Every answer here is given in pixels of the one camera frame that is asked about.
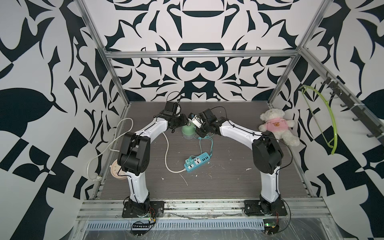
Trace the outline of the green cordless meat grinder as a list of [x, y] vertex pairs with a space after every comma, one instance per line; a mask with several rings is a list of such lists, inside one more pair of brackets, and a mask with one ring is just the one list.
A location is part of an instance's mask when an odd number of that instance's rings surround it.
[[192, 140], [195, 138], [196, 126], [194, 124], [185, 125], [182, 127], [183, 137], [187, 140]]

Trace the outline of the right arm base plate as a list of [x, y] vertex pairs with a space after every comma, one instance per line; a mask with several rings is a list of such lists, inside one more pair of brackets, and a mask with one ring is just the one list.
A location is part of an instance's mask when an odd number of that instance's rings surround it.
[[270, 203], [260, 198], [259, 200], [244, 200], [244, 212], [247, 216], [287, 216], [288, 212], [281, 198]]

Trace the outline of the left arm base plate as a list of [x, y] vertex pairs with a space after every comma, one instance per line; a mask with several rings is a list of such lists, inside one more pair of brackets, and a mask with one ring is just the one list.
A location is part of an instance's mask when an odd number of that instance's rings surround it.
[[129, 200], [124, 203], [123, 218], [158, 217], [164, 213], [164, 201], [145, 201], [136, 203]]

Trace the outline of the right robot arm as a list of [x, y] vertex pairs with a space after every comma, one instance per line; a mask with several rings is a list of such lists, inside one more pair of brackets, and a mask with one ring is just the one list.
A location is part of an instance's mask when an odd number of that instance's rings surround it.
[[281, 169], [283, 151], [278, 140], [271, 132], [261, 133], [235, 124], [226, 117], [216, 117], [211, 109], [195, 115], [189, 114], [189, 120], [196, 126], [200, 137], [208, 133], [235, 140], [250, 148], [255, 167], [261, 173], [261, 206], [271, 211], [282, 202], [279, 191], [279, 170]]

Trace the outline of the teal usb power adapter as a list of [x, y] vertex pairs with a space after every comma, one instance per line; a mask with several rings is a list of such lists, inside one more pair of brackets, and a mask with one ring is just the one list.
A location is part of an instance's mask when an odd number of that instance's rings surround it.
[[185, 167], [188, 168], [189, 166], [194, 164], [194, 158], [190, 156], [188, 159], [185, 160]]

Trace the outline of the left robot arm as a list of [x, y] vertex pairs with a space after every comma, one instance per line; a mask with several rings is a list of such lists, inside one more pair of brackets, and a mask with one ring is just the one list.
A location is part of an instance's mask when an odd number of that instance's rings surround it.
[[174, 131], [183, 127], [188, 120], [181, 113], [178, 102], [166, 102], [165, 108], [153, 120], [136, 132], [123, 136], [117, 159], [120, 166], [118, 176], [128, 179], [130, 196], [125, 205], [127, 210], [146, 214], [150, 211], [150, 193], [146, 185], [145, 171], [149, 166], [151, 143], [168, 129]]

